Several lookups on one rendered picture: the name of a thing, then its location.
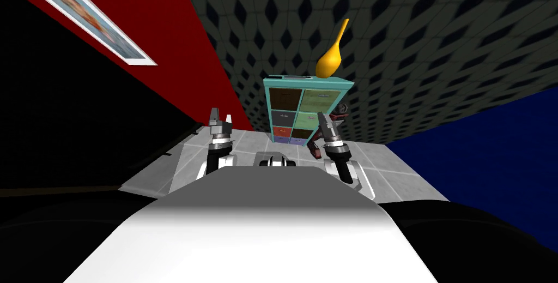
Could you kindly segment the yellow long-necked vase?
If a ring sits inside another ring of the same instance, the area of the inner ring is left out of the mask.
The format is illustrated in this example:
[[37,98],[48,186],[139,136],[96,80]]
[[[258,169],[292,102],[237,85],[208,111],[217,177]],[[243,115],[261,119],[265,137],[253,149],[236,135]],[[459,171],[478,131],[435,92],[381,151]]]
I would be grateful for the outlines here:
[[339,44],[349,19],[345,19],[338,32],[336,39],[333,41],[331,47],[324,53],[324,55],[316,63],[316,77],[326,79],[332,76],[339,68],[342,62]]

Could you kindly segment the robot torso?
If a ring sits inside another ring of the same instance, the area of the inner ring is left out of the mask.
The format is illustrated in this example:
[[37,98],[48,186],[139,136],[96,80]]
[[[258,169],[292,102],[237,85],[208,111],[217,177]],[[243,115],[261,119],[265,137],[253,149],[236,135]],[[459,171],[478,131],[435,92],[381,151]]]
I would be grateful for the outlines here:
[[124,220],[64,283],[438,283],[362,167],[226,166]]

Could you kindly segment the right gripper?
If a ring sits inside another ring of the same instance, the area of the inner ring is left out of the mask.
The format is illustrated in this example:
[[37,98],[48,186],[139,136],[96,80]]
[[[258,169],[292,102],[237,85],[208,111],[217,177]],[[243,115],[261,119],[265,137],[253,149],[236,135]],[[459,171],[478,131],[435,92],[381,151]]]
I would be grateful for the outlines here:
[[329,116],[323,112],[317,113],[319,126],[322,129],[324,144],[344,144],[341,134]]

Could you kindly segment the white framed wall picture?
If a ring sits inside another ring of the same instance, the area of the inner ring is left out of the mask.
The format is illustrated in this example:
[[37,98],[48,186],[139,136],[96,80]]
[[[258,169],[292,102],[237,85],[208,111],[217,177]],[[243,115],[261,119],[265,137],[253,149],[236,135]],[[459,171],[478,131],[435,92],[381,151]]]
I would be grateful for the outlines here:
[[91,0],[45,0],[128,65],[156,63]]

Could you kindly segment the teal cabinet with coloured drawers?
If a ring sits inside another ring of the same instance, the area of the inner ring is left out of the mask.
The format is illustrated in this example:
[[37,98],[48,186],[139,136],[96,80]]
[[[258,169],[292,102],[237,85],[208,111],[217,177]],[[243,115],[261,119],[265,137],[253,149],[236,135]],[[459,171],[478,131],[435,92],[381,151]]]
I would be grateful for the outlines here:
[[330,113],[353,82],[316,76],[271,75],[263,80],[272,142],[304,146],[319,127],[318,113]]

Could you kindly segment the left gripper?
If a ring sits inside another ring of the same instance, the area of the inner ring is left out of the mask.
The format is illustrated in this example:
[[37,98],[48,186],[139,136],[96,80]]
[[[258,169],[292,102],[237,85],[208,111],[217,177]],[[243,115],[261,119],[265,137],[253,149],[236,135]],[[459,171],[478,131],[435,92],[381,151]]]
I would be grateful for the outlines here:
[[210,134],[213,140],[231,139],[232,133],[232,116],[227,115],[225,121],[219,120],[219,109],[214,107],[211,109],[210,114]]

